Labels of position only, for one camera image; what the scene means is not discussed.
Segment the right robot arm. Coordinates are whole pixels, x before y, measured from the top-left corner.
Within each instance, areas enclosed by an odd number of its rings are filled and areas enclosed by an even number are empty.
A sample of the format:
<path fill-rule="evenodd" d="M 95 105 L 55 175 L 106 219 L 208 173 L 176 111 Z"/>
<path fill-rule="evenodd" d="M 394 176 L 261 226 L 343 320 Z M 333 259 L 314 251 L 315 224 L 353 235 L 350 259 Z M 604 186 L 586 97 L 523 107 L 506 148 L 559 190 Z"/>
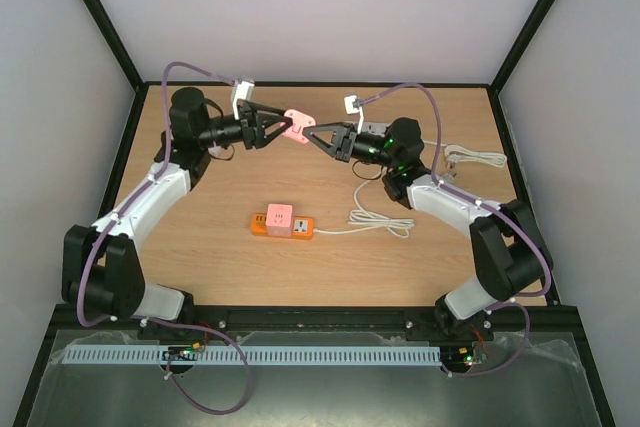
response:
<path fill-rule="evenodd" d="M 474 315 L 524 294 L 535 282 L 548 291 L 552 261 L 531 208 L 520 200 L 499 203 L 473 196 L 437 176 L 421 160 L 424 143 L 416 120 L 396 119 L 382 135 L 361 132 L 351 123 L 309 126 L 303 135 L 336 160 L 385 168 L 382 181 L 392 201 L 469 238 L 474 275 L 435 303 L 443 336 L 460 337 Z"/>

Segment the pink plug adapter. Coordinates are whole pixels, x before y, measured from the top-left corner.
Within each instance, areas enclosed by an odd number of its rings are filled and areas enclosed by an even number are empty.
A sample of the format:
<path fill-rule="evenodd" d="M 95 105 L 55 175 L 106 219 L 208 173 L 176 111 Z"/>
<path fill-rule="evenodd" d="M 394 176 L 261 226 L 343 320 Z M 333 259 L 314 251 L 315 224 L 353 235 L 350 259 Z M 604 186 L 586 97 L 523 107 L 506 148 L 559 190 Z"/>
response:
<path fill-rule="evenodd" d="M 309 139 L 304 135 L 304 129 L 315 126 L 315 118 L 296 109 L 286 110 L 284 116 L 291 120 L 291 125 L 282 136 L 302 145 L 308 144 Z"/>

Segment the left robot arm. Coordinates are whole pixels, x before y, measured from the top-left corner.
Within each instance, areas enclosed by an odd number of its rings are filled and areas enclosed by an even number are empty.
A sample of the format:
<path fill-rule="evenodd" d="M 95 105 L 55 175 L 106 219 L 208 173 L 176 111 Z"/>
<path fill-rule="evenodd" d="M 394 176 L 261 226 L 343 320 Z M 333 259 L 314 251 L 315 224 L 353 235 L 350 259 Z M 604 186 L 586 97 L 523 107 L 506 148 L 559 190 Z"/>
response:
<path fill-rule="evenodd" d="M 91 226 L 75 225 L 64 237 L 62 295 L 84 327 L 106 320 L 173 321 L 185 305 L 183 291 L 148 282 L 139 250 L 164 215 L 204 176 L 213 147 L 241 143 L 261 149 L 293 124 L 281 109 L 248 100 L 253 86 L 235 86 L 232 112 L 195 87 L 162 94 L 161 148 L 138 186 Z"/>

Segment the pink cube socket adapter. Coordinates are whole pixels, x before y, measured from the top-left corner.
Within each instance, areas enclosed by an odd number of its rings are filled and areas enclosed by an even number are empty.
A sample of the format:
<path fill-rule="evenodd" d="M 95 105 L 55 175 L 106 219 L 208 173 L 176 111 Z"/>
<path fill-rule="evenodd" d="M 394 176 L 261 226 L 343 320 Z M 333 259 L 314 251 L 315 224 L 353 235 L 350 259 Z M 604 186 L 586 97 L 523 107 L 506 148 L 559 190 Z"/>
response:
<path fill-rule="evenodd" d="M 265 225 L 267 234 L 271 237 L 291 237 L 294 229 L 293 206 L 290 204 L 269 204 Z"/>

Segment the white power strip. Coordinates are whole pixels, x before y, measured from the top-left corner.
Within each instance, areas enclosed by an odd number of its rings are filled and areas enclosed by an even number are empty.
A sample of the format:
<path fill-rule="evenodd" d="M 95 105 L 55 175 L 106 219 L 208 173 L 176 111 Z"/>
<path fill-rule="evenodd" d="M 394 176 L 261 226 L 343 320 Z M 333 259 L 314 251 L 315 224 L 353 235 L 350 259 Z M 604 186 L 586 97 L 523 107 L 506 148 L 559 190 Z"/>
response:
<path fill-rule="evenodd" d="M 361 132 L 384 137 L 389 127 L 390 123 L 364 122 Z"/>

